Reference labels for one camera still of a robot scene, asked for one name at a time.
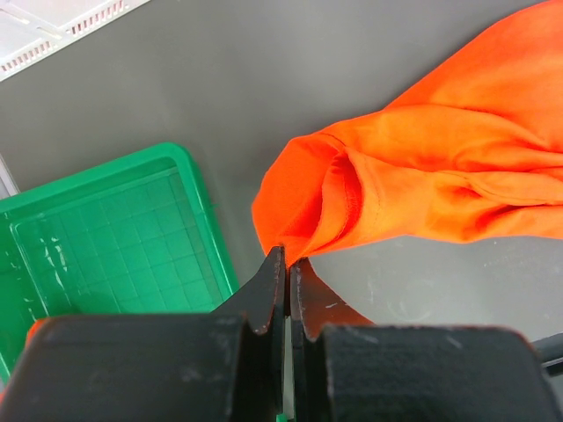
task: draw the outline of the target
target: green basket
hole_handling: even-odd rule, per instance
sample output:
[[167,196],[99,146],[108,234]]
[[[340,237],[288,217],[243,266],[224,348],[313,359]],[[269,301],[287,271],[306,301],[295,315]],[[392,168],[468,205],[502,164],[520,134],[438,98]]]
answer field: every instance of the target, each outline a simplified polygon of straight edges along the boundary
[[207,312],[237,286],[201,174],[178,145],[0,200],[0,376],[37,319]]

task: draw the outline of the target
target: gray table surface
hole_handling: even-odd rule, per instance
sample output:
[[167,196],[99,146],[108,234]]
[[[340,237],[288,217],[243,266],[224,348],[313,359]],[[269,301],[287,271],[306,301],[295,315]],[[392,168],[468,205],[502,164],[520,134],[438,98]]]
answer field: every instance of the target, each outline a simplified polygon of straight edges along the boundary
[[[200,164],[240,280],[263,254],[250,206],[288,139],[373,112],[531,0],[153,0],[0,84],[20,189],[161,141]],[[380,324],[563,331],[563,244],[404,237],[313,259]]]

